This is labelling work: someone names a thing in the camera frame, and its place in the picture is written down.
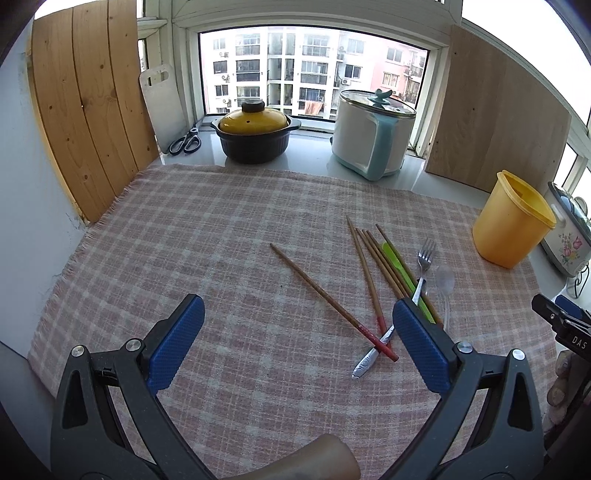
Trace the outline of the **right gloved hand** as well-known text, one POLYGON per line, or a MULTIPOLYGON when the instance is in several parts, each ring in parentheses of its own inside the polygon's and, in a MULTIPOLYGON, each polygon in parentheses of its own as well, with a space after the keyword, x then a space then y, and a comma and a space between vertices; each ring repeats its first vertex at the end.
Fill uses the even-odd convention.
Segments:
POLYGON ((546 397, 548 408, 543 420, 545 432, 559 425, 566 416, 570 403, 569 380, 572 365, 573 353, 570 350, 561 351, 555 364, 556 379, 546 397))

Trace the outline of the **left hand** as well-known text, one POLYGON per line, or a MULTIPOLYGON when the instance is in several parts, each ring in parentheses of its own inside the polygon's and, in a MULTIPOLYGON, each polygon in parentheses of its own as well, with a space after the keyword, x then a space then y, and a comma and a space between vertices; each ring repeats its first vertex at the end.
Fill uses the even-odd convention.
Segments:
POLYGON ((360 465, 353 452, 346 443, 332 434, 324 434, 293 454, 263 468, 235 476, 235 480, 360 478, 360 465))

